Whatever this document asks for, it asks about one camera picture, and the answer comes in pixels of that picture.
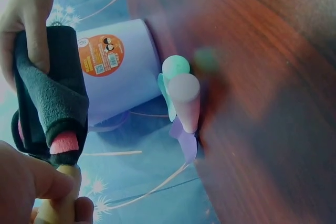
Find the hand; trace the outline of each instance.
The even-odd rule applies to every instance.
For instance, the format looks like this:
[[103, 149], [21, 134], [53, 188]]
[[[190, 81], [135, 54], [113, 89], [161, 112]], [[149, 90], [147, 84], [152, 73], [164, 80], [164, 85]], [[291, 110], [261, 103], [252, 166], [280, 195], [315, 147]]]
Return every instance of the hand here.
[[[33, 223], [36, 198], [61, 199], [67, 196], [73, 180], [46, 162], [26, 156], [0, 141], [0, 222]], [[76, 200], [77, 223], [92, 223], [93, 203], [86, 197]]]
[[9, 85], [15, 89], [12, 73], [14, 40], [26, 30], [28, 55], [32, 63], [49, 72], [49, 49], [46, 20], [54, 0], [9, 0], [0, 19], [0, 67]]

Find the pastel pink foam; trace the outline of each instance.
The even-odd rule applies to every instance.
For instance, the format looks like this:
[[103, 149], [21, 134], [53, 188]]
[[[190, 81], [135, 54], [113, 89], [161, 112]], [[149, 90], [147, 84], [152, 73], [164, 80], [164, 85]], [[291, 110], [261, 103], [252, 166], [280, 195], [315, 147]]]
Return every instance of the pastel pink foam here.
[[169, 95], [183, 129], [195, 133], [198, 127], [200, 90], [198, 79], [190, 73], [175, 76], [168, 85]]
[[18, 130], [19, 130], [19, 136], [20, 136], [20, 138], [21, 138], [21, 141], [23, 142], [23, 140], [24, 140], [25, 138], [23, 137], [23, 131], [22, 131], [22, 126], [21, 126], [20, 119], [19, 119], [19, 123], [18, 123], [18, 125], [17, 125], [17, 128], [18, 128]]
[[50, 147], [50, 154], [59, 154], [79, 150], [76, 134], [72, 131], [62, 132], [54, 139]]

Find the orange label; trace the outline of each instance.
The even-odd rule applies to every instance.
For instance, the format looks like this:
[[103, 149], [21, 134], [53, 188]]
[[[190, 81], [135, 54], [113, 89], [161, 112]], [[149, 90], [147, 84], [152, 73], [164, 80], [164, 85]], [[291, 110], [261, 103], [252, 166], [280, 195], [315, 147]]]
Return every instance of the orange label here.
[[114, 35], [99, 35], [78, 41], [83, 72], [96, 77], [115, 72], [124, 59], [124, 45]]

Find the wooden stick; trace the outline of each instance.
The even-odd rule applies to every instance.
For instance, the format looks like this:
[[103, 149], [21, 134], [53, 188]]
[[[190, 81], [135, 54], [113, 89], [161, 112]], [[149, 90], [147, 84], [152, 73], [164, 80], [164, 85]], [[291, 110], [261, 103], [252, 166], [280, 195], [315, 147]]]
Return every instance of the wooden stick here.
[[57, 170], [74, 178], [73, 190], [61, 200], [44, 200], [38, 209], [34, 224], [74, 224], [75, 222], [75, 200], [78, 198], [81, 184], [80, 169], [78, 166], [61, 165]]

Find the red foam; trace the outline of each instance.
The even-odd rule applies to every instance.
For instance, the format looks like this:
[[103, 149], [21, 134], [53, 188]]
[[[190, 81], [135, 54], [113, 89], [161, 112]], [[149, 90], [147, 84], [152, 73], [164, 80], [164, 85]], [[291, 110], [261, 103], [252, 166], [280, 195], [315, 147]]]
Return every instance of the red foam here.
[[50, 154], [79, 150], [76, 134], [72, 131], [60, 133], [50, 147]]

